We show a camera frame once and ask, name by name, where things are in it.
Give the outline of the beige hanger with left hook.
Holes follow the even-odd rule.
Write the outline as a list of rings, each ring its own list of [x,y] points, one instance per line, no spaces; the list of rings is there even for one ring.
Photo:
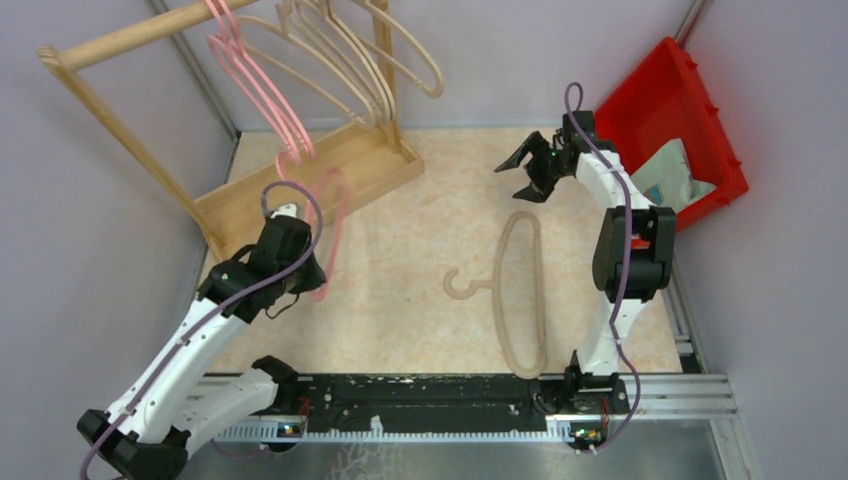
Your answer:
[[[451,299],[466,301],[486,291],[491,301],[497,344],[509,372],[534,379],[549,364],[547,305],[542,253],[542,226],[527,211],[511,214],[495,245],[490,273],[466,285],[454,284],[460,269],[444,273],[442,290]]]

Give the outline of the beige plastic hanger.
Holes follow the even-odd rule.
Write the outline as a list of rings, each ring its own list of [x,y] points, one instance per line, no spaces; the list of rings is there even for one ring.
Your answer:
[[[380,108],[341,48],[323,33],[310,29],[302,15],[305,1],[280,1],[276,18],[238,14],[245,49],[272,69],[282,72],[335,107],[351,123],[370,129]]]

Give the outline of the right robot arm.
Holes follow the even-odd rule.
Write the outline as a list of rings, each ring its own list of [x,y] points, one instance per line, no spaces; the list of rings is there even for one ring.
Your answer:
[[[602,210],[591,269],[599,293],[594,324],[573,352],[555,399],[560,412],[622,412],[629,406],[619,373],[622,344],[645,306],[669,284],[676,214],[639,190],[616,147],[597,136],[588,110],[564,115],[552,140],[532,132],[495,170],[518,167],[529,183],[514,198],[544,203],[561,179],[573,177]]]

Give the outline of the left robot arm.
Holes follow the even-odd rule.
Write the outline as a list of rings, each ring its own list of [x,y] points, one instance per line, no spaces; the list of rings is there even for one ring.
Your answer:
[[[270,214],[256,243],[214,266],[181,325],[131,387],[108,408],[89,409],[77,429],[89,443],[78,476],[95,458],[123,479],[175,479],[192,456],[243,418],[301,404],[298,373],[266,355],[197,402],[188,399],[218,354],[285,294],[319,289],[314,250],[323,223]]]

